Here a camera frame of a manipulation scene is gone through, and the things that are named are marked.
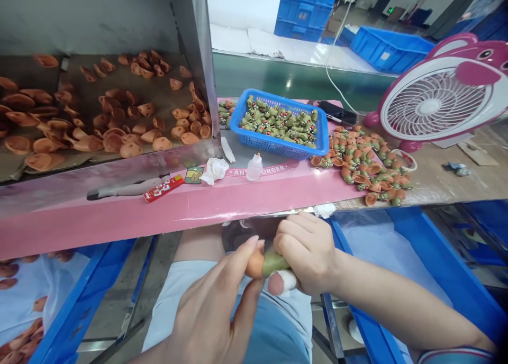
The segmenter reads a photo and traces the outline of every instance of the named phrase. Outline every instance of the fan grille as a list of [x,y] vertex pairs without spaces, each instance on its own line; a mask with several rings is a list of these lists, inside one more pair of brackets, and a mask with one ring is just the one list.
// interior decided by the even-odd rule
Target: fan grille
[[394,96],[384,124],[400,136],[447,136],[481,111],[488,91],[486,86],[462,84],[455,68],[432,73]]

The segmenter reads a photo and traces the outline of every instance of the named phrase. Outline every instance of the white plastic sheet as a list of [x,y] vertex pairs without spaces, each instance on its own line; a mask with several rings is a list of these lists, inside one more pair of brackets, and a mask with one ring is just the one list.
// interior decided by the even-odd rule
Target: white plastic sheet
[[[385,210],[343,212],[335,216],[355,257],[418,283],[453,307],[450,298],[431,276],[409,241],[395,231],[393,221]],[[412,364],[407,346],[395,340],[405,361]]]
[[[0,291],[0,346],[25,332],[40,317],[46,333],[89,261],[76,253],[69,262],[48,259],[45,254],[33,263],[14,262],[20,266],[14,276],[17,284]],[[44,296],[48,299],[43,312],[35,312],[33,303]]]

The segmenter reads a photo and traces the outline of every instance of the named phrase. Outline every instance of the tissue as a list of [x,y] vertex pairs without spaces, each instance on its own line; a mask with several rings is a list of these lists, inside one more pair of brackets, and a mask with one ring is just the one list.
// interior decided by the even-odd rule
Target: tissue
[[337,210],[337,208],[335,207],[335,204],[333,204],[333,203],[321,204],[321,205],[316,205],[314,207],[314,214],[317,217],[322,217],[324,219],[328,219],[333,214],[333,212],[335,212],[336,210]]
[[229,163],[233,164],[236,162],[233,151],[231,151],[231,147],[229,147],[228,140],[221,136],[221,142],[222,142],[222,151],[224,151],[224,155],[229,160]]
[[209,158],[206,162],[206,171],[201,175],[201,180],[209,185],[214,185],[216,180],[224,178],[229,164],[224,159]]

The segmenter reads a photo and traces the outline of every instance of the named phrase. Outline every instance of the white cable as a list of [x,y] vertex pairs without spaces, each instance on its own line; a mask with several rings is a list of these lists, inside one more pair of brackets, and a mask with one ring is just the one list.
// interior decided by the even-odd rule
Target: white cable
[[351,8],[351,3],[353,2],[353,0],[351,0],[348,4],[348,9],[346,10],[346,13],[344,15],[344,18],[342,19],[342,23],[340,24],[340,27],[339,27],[339,30],[337,31],[337,34],[335,35],[335,40],[333,41],[333,44],[330,46],[330,52],[328,53],[328,58],[326,59],[326,65],[325,65],[325,69],[326,69],[326,75],[328,76],[328,79],[330,80],[330,82],[332,83],[333,87],[335,89],[337,89],[337,91],[339,92],[340,96],[342,97],[342,99],[344,100],[344,102],[349,106],[349,108],[351,109],[351,111],[353,111],[353,113],[355,113],[356,115],[367,115],[368,113],[359,113],[357,112],[352,106],[351,104],[348,102],[348,100],[346,99],[346,97],[344,97],[344,94],[340,91],[340,89],[333,83],[332,81],[332,78],[330,77],[330,73],[328,73],[328,62],[330,61],[330,56],[332,55],[332,50],[333,50],[333,47],[335,47],[335,43],[337,42],[337,39],[339,38],[339,35],[341,34],[342,32],[342,29],[344,28],[344,24],[346,23],[346,18],[348,17],[348,13],[349,13],[349,8]]

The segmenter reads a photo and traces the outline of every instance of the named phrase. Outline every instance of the small gray object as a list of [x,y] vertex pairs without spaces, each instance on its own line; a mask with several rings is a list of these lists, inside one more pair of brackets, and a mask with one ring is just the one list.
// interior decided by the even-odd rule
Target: small gray object
[[469,176],[471,175],[471,171],[466,168],[459,168],[455,171],[455,174],[458,176]]

